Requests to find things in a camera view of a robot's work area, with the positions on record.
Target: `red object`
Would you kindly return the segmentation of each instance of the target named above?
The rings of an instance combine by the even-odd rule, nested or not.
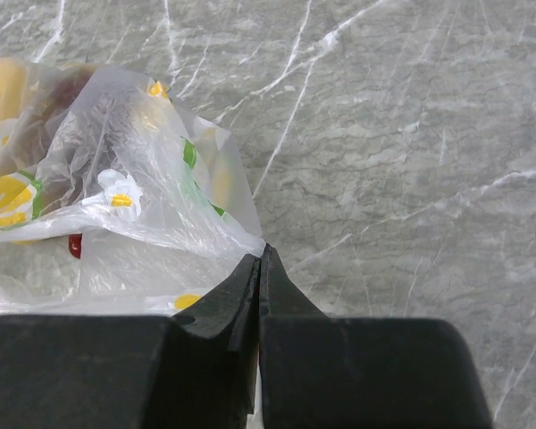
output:
[[[68,239],[68,248],[74,257],[81,259],[81,234],[70,236]]]

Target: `gray marble countertop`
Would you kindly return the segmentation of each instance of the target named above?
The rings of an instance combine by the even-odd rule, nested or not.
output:
[[[0,0],[7,55],[170,82],[320,308],[448,319],[536,429],[536,0]]]

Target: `yellow lemon print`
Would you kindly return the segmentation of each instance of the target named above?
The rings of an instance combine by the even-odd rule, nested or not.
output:
[[[0,177],[0,228],[27,222],[39,215],[40,187],[17,172]]]
[[[201,298],[201,295],[181,295],[177,299],[175,299],[173,305],[177,310],[184,310],[185,308],[189,308],[190,306],[192,306]]]

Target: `yellow flower center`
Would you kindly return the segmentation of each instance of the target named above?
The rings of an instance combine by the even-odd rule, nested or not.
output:
[[[113,207],[131,207],[133,206],[133,200],[129,195],[115,194],[111,198],[111,205]]]
[[[167,96],[167,89],[166,85],[163,85],[161,82],[156,82],[156,84],[149,89],[149,95],[169,99]]]
[[[202,296],[200,295],[181,295],[175,299],[174,306],[178,310],[184,310],[196,303]]]

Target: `clear plastic bag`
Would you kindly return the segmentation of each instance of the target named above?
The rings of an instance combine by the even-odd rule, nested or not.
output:
[[[0,312],[171,314],[260,255],[229,132],[164,85],[119,67],[0,70]],[[76,233],[80,261],[59,239]]]

